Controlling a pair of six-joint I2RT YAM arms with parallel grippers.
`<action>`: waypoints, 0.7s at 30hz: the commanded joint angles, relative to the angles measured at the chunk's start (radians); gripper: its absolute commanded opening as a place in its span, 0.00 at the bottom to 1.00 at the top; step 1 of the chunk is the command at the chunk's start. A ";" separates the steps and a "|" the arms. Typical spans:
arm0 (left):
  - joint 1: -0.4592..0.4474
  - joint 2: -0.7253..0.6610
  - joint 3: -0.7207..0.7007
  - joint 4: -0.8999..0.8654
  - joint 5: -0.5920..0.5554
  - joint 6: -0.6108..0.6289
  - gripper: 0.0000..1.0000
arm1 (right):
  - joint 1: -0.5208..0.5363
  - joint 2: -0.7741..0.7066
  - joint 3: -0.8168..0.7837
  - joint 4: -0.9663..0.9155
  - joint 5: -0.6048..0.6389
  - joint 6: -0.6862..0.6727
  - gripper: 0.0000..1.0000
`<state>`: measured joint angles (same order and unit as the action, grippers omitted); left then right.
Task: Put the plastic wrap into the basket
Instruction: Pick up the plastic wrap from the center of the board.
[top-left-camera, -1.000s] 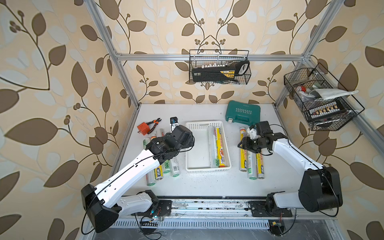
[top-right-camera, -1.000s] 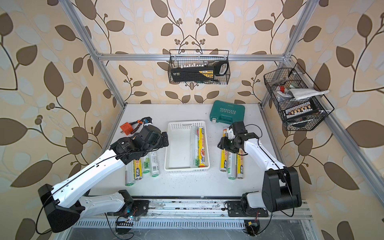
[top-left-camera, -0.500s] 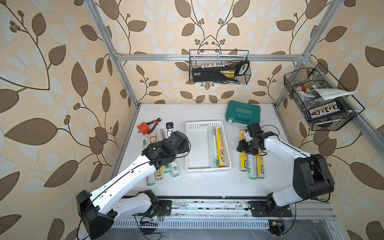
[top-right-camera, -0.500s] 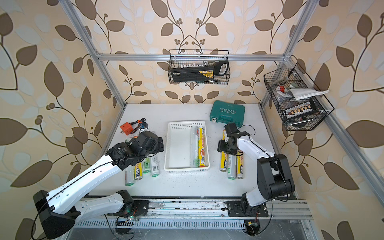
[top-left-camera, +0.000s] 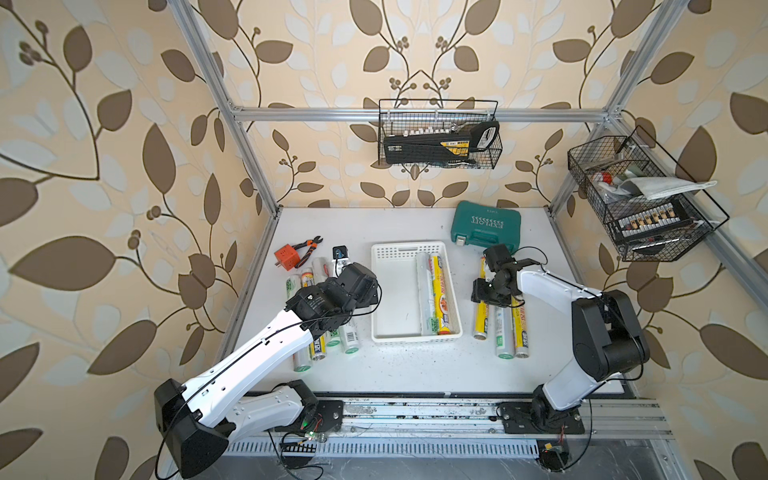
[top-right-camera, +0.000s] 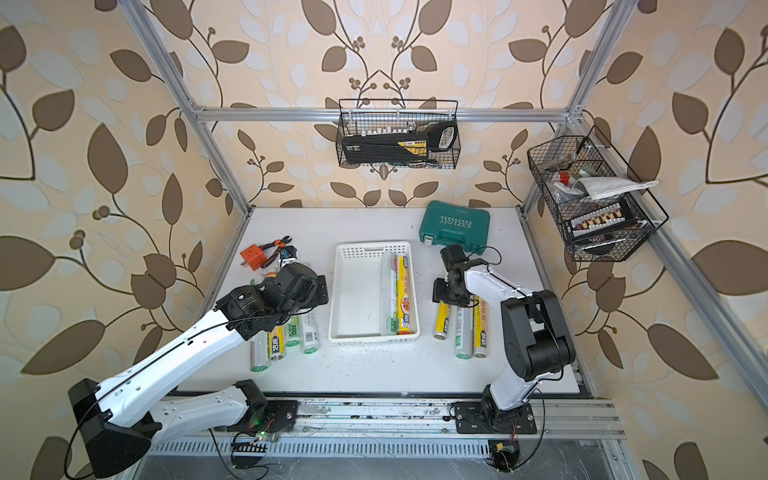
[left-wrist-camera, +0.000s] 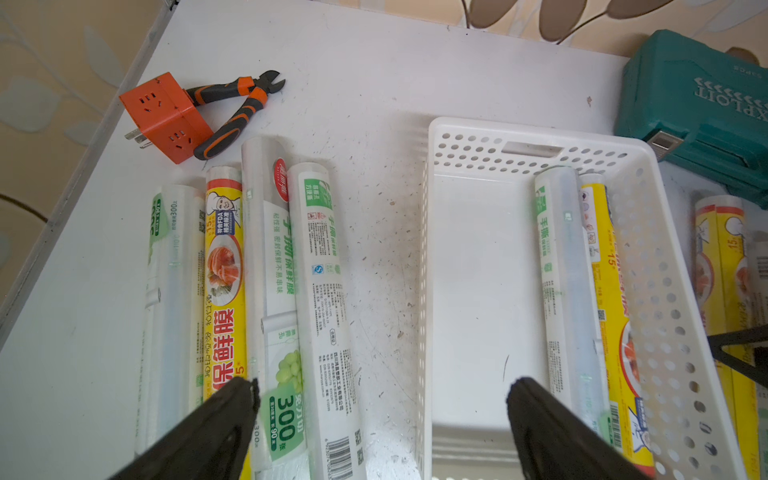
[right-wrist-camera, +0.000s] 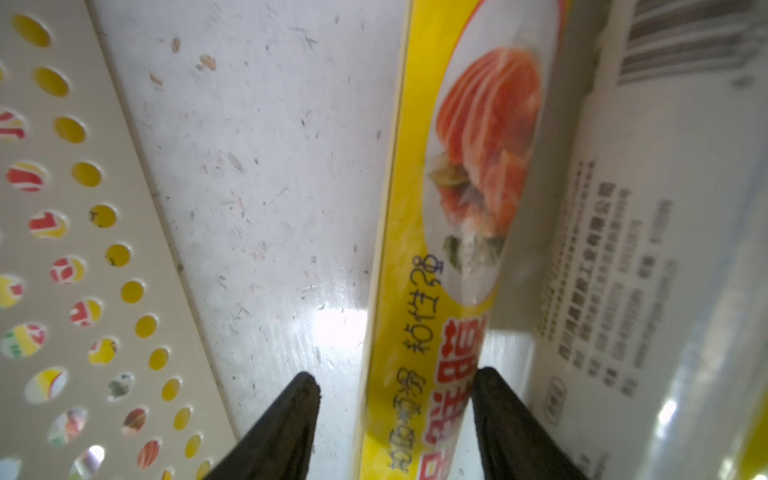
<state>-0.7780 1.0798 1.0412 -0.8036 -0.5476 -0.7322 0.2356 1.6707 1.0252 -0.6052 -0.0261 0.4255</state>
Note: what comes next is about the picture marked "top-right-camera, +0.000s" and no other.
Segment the white perforated plastic basket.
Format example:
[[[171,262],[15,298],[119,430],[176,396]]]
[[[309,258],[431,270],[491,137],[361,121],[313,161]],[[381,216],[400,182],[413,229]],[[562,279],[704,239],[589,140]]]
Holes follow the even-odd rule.
[[[384,262],[389,254],[411,256],[407,241],[347,243],[336,247],[329,291],[328,338],[336,344],[408,342],[419,338],[417,302],[410,299],[408,334],[384,332]]]

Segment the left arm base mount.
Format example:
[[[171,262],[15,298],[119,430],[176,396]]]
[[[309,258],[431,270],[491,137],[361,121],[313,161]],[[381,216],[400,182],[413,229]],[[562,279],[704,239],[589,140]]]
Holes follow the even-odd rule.
[[[249,407],[234,425],[216,427],[216,431],[233,433],[278,433],[293,429],[297,420],[299,402],[296,400],[268,400],[263,407]]]

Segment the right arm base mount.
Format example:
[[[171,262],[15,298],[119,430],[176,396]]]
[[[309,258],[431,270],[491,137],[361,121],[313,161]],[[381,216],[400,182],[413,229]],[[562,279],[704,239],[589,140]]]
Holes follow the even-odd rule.
[[[456,402],[449,411],[459,434],[536,434],[536,420],[530,404],[502,411],[485,402]]]

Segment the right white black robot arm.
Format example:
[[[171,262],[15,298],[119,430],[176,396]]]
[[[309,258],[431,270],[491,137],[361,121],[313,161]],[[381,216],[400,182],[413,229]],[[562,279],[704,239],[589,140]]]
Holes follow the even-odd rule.
[[[501,316],[507,366],[487,385],[482,418],[493,430],[510,427],[542,382],[557,382],[576,356],[557,295],[533,291],[496,273],[487,260],[469,257],[459,244],[442,248],[446,277],[433,284],[433,301],[470,308],[483,300]]]

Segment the yellow wrap roll with salmon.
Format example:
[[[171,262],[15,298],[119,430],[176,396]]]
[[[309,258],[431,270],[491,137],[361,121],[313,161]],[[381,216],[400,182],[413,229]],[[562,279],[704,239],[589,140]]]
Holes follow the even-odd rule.
[[[409,266],[405,254],[396,257],[396,293],[397,334],[411,334]]]

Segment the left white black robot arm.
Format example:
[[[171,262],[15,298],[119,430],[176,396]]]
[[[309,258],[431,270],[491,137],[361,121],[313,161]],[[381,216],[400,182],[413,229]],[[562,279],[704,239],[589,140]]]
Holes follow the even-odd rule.
[[[325,277],[290,263],[257,285],[233,289],[187,331],[131,368],[101,382],[75,384],[68,396],[93,475],[110,478],[152,447],[191,433],[255,427],[268,401],[252,380],[180,399],[168,395],[220,355],[328,301]]]

